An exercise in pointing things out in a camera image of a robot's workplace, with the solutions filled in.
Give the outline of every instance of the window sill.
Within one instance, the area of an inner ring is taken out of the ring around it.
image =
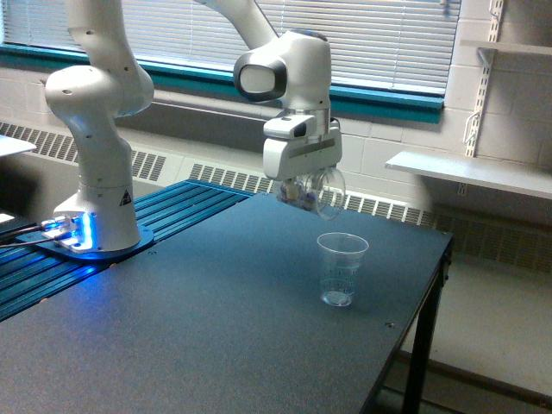
[[[69,65],[87,64],[84,53],[43,47],[0,45],[0,65],[58,70]],[[230,72],[167,65],[139,60],[158,86],[189,93],[210,92],[221,97],[239,97]],[[439,123],[444,99],[407,93],[375,91],[332,85],[332,111],[338,115],[376,116],[415,122]]]

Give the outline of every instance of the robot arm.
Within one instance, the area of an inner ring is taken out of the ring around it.
[[[90,58],[47,80],[52,112],[78,149],[78,192],[55,209],[75,218],[75,236],[61,243],[75,253],[124,250],[140,241],[132,203],[131,149],[115,118],[151,104],[154,85],[136,62],[124,32],[121,0],[66,0],[69,32]],[[46,236],[55,237],[54,230]]]
[[[226,17],[246,45],[255,49],[278,38],[272,25],[254,0],[197,0]]]
[[[328,40],[304,30],[278,37],[254,0],[196,1],[227,17],[252,49],[235,63],[238,91],[253,102],[282,103],[284,111],[264,126],[263,151],[266,176],[283,182],[279,199],[321,213],[325,191],[330,204],[342,206],[345,184],[335,169],[342,136],[330,117]]]

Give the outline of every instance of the radiator vent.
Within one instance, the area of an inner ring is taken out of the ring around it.
[[[78,164],[77,146],[71,136],[4,122],[0,122],[0,135],[35,144],[36,149],[33,150],[33,153],[42,157]],[[133,151],[132,176],[156,182],[163,171],[165,162],[166,157],[161,154]]]
[[[260,175],[194,164],[190,179],[201,179],[236,190],[271,192],[273,181]],[[435,214],[385,198],[349,192],[347,210],[455,234],[455,252],[470,254],[539,272],[552,272],[552,237],[530,230],[509,229],[489,223]]]

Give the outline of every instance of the white shelf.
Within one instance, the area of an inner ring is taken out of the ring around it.
[[[0,135],[0,157],[32,151],[36,147],[26,141]]]
[[[457,183],[552,199],[552,171],[436,151],[403,151],[386,167]]]
[[[461,46],[479,47],[504,53],[540,54],[552,56],[552,47],[522,45],[519,43],[503,43],[494,41],[461,41]]]

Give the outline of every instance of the window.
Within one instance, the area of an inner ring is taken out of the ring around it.
[[[336,85],[443,96],[460,0],[258,0],[274,28],[328,36]],[[231,71],[247,48],[222,16],[192,0],[122,0],[138,59]],[[4,41],[78,50],[64,0],[3,0]]]

